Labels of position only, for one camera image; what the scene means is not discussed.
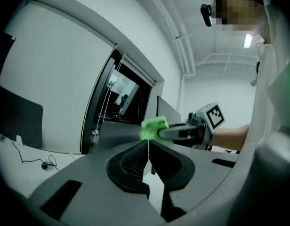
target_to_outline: wire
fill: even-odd
[[[24,162],[42,161],[42,163],[44,163],[44,164],[46,164],[46,165],[54,166],[54,167],[56,168],[56,170],[59,171],[58,168],[56,167],[56,166],[57,166],[57,162],[56,162],[56,159],[55,159],[54,156],[50,155],[51,157],[54,158],[55,164],[50,160],[50,156],[48,157],[48,160],[50,161],[51,164],[50,164],[50,163],[46,163],[46,162],[44,162],[44,161],[43,161],[42,159],[40,159],[40,158],[35,159],[35,160],[32,160],[32,161],[23,160],[20,150],[15,146],[15,144],[13,143],[13,140],[11,140],[11,142],[12,142],[13,146],[15,147],[15,149],[18,150],[18,153],[19,153],[19,156],[20,156],[20,158],[21,158],[22,163],[24,163]]]

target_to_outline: window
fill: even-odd
[[[91,96],[81,135],[82,154],[89,152],[92,131],[100,130],[103,121],[141,125],[144,120],[151,86],[124,63],[119,68],[120,60],[114,51]]]

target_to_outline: fluorescent light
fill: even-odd
[[[250,36],[250,35],[247,33],[247,35],[245,36],[245,40],[244,40],[244,44],[243,44],[243,46],[244,46],[245,48],[249,48],[249,47],[250,47],[250,44],[252,43],[252,39],[253,39],[253,37]]]

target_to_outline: green object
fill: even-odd
[[[172,140],[164,140],[158,135],[158,130],[169,128],[165,116],[159,116],[147,121],[143,121],[141,127],[142,131],[139,133],[141,140],[163,140],[173,143]]]

